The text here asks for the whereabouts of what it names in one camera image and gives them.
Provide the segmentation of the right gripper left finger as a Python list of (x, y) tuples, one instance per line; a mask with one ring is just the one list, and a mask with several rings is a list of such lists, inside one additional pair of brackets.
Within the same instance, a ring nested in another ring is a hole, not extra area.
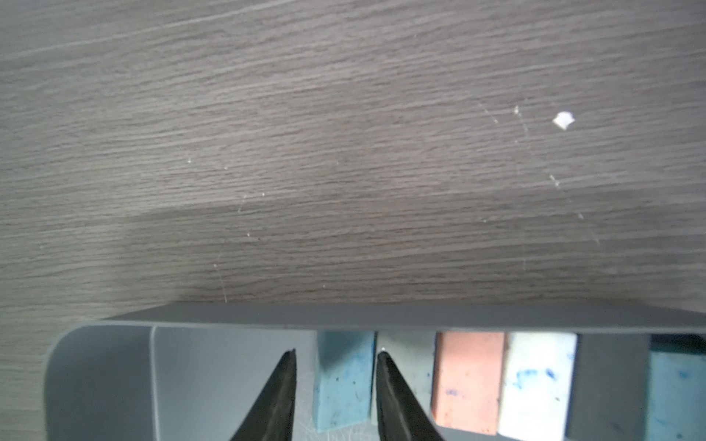
[(231, 441), (291, 441), (296, 387), (297, 358), (292, 349), (282, 355)]

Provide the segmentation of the pink eraser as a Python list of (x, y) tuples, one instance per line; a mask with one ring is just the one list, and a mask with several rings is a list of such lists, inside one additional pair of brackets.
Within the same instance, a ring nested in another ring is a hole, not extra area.
[(505, 335), (438, 334), (431, 412), (438, 426), (496, 435)]

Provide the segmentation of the blue eraser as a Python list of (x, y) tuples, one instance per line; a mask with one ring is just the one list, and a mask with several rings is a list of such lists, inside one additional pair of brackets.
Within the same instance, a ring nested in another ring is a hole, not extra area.
[(369, 420), (375, 333), (320, 331), (316, 336), (313, 422), (325, 433)]
[(646, 440), (704, 440), (704, 354), (651, 352), (646, 404)]

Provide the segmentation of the dark grey storage tray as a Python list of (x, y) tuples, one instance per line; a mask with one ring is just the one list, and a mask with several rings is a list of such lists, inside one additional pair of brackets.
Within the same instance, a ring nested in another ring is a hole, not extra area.
[[(646, 334), (656, 350), (705, 356), (705, 317), (649, 306), (173, 303), (82, 325), (48, 358), (51, 440), (231, 440), (286, 351), (296, 350), (292, 440), (380, 440), (376, 343), (368, 421), (314, 428), (320, 331)], [(443, 440), (514, 440), (438, 426)]]

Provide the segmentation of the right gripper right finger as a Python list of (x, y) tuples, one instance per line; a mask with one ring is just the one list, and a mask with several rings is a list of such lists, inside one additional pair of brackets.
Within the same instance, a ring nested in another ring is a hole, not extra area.
[(443, 441), (385, 351), (376, 358), (376, 409), (382, 441)]

